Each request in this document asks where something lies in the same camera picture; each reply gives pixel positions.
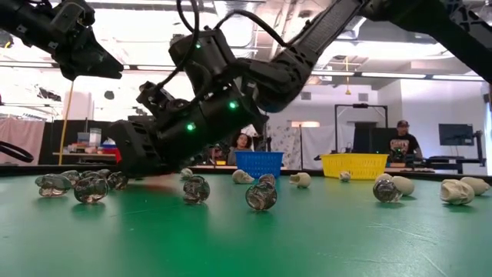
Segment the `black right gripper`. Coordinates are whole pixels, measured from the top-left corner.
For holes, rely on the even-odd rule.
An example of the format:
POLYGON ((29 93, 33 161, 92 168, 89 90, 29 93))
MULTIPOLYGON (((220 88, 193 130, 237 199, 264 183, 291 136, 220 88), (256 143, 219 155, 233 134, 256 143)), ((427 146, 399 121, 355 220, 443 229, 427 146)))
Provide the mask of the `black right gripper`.
POLYGON ((108 129, 121 156, 118 168, 129 178, 180 172, 179 165, 205 146, 248 125, 262 130, 268 120, 252 97, 232 84, 191 101, 175 98, 153 82, 140 85, 139 91, 137 101, 155 117, 150 133, 140 122, 126 120, 113 122, 108 129))

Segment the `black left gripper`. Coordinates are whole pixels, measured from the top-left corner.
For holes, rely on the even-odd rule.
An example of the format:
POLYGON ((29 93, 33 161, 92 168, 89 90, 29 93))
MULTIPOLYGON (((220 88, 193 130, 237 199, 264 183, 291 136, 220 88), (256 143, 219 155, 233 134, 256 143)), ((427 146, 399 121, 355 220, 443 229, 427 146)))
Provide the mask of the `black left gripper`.
POLYGON ((79 75, 120 79, 123 64, 96 41, 92 41, 92 27, 83 28, 68 35, 52 54, 62 75, 74 81, 79 75))

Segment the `cluster of grey pieces left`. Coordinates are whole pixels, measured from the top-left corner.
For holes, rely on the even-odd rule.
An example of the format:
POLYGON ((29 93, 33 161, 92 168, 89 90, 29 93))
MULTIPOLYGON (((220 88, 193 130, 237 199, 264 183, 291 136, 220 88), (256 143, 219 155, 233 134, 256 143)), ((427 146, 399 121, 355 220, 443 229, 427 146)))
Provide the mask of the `cluster of grey pieces left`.
POLYGON ((81 203, 96 203, 108 194, 108 190, 106 179, 88 177, 74 187, 74 197, 81 203))

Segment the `cluttered work table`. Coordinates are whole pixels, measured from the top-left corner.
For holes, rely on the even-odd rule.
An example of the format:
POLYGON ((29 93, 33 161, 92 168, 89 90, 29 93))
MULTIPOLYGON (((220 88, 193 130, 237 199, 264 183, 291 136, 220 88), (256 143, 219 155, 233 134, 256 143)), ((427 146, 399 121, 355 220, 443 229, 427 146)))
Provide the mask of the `cluttered work table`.
POLYGON ((53 152, 56 162, 61 158, 63 165, 115 165, 115 154, 95 154, 95 153, 62 153, 53 152))

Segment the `pink curtain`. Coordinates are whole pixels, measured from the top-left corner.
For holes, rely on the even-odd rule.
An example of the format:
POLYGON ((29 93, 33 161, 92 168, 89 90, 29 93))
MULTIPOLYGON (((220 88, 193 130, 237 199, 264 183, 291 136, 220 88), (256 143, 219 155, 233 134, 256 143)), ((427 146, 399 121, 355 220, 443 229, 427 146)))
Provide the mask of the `pink curtain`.
POLYGON ((16 145, 33 156, 30 163, 14 159, 4 153, 0 153, 1 163, 13 163, 20 166, 37 165, 42 147, 42 136, 45 122, 28 121, 13 118, 0 119, 0 141, 16 145))

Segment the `person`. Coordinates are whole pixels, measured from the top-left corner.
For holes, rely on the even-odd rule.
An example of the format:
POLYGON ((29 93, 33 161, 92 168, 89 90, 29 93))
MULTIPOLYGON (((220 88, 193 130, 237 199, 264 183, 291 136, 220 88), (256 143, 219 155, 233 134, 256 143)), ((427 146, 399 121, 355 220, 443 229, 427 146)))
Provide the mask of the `person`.
POLYGON ((253 139, 251 136, 240 133, 229 148, 227 165, 236 165, 236 152, 252 152, 253 139))
POLYGON ((406 157, 422 160, 421 147, 414 135, 409 133, 409 123, 406 120, 397 122, 397 133, 388 142, 391 162, 402 162, 406 157))

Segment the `blue plastic basket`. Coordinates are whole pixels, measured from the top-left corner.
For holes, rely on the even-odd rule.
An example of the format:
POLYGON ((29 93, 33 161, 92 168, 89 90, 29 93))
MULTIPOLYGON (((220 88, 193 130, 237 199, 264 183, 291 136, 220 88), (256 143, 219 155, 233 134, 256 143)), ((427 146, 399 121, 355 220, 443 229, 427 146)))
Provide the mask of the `blue plastic basket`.
POLYGON ((283 152, 238 151, 235 153, 236 165, 255 179, 265 174, 277 178, 281 174, 283 155, 283 152))

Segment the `white patterned sheet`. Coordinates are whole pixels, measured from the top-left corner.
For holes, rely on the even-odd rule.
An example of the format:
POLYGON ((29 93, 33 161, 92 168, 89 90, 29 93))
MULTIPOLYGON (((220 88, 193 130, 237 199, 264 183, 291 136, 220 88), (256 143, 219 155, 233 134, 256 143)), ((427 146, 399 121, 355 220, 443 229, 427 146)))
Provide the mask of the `white patterned sheet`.
POLYGON ((267 134, 271 138, 271 150, 283 152, 283 166, 290 170, 300 169, 301 130, 298 127, 269 125, 267 134))

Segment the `yellow plastic basket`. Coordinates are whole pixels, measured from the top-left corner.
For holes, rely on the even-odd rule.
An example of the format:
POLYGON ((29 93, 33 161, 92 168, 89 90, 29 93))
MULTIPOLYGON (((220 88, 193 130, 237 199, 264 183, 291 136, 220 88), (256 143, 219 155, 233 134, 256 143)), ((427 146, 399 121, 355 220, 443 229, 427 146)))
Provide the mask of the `yellow plastic basket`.
POLYGON ((354 180, 375 180, 386 169, 387 154, 328 154, 321 156, 321 162, 325 177, 337 179, 349 172, 354 180))

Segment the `yellow hanging pendant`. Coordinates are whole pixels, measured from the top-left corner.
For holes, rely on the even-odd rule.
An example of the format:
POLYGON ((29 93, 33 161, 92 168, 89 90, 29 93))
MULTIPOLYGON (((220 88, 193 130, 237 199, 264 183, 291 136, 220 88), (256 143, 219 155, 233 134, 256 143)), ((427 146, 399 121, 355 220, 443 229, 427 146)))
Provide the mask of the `yellow hanging pendant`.
MULTIPOLYGON (((349 72, 349 58, 348 56, 345 57, 344 59, 344 65, 345 65, 345 71, 349 72)), ((350 75, 347 75, 346 76, 346 91, 345 91, 345 95, 351 95, 351 91, 350 91, 350 75)))

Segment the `long ceiling strip light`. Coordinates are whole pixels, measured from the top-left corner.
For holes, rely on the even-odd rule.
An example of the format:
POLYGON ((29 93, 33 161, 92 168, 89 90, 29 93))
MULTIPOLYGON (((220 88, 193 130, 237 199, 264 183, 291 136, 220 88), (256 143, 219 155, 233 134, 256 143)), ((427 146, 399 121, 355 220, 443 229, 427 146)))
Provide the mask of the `long ceiling strip light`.
MULTIPOLYGON (((8 68, 40 68, 40 69, 59 69, 58 64, 52 62, 10 62, 0 61, 0 67, 8 68)), ((165 72, 171 73, 175 70, 174 66, 168 65, 124 65, 125 72, 165 72)), ((313 76, 344 76, 349 78, 396 78, 396 79, 424 79, 435 81, 457 81, 457 82, 484 82, 478 75, 430 75, 417 73, 388 73, 388 72, 350 72, 332 70, 314 70, 313 76)))

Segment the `black desk stand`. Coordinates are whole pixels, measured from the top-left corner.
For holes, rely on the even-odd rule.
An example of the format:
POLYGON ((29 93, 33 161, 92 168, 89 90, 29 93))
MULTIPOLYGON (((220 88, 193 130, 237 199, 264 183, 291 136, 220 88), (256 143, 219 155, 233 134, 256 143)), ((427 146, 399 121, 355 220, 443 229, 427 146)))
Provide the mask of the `black desk stand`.
POLYGON ((427 168, 437 169, 437 170, 453 170, 456 171, 458 175, 464 173, 464 164, 478 164, 480 167, 486 165, 486 158, 484 157, 484 151, 482 148, 482 131, 476 131, 472 138, 477 145, 477 157, 474 159, 469 159, 460 156, 434 156, 425 159, 424 164, 427 168))

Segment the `black partition wall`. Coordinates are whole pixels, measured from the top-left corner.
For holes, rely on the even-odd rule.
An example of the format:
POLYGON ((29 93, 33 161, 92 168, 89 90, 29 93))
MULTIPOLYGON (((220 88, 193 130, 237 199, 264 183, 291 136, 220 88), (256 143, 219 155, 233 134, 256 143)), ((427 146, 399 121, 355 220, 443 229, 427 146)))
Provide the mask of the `black partition wall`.
MULTIPOLYGON (((62 128, 64 121, 55 120, 47 122, 44 127, 42 136, 42 146, 38 158, 39 165, 57 165, 58 156, 55 152, 59 152, 61 142, 62 128)), ((64 147, 78 141, 78 133, 89 131, 91 128, 101 129, 101 139, 106 139, 107 129, 111 123, 88 120, 68 120, 65 130, 64 147)), ((63 165, 81 165, 81 164, 108 164, 115 165, 115 157, 96 157, 96 156, 74 156, 63 155, 63 165)))

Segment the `black metal frame stand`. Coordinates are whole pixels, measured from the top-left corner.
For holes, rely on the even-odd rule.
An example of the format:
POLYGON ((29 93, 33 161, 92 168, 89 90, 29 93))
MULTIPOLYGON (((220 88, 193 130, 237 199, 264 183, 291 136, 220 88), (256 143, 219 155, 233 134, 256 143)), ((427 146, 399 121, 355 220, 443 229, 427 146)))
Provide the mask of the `black metal frame stand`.
MULTIPOLYGON (((340 115, 347 109, 347 107, 368 109, 373 108, 379 115, 384 118, 384 128, 388 128, 388 107, 386 105, 369 105, 366 103, 356 104, 336 104, 334 106, 334 128, 335 128, 335 147, 336 153, 341 153, 339 147, 339 128, 338 119, 340 115)), ((355 122, 354 139, 351 146, 351 152, 353 153, 372 153, 372 154, 385 154, 385 142, 380 140, 379 135, 384 135, 383 128, 378 128, 376 122, 355 122)))

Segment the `black wall monitor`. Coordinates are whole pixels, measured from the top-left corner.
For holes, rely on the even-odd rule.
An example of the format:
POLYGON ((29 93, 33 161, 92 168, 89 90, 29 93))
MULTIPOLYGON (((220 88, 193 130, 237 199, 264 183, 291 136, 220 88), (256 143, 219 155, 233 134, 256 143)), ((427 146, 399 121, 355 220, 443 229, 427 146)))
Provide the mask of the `black wall monitor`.
POLYGON ((474 130, 468 124, 439 124, 439 140, 442 146, 474 146, 474 130))

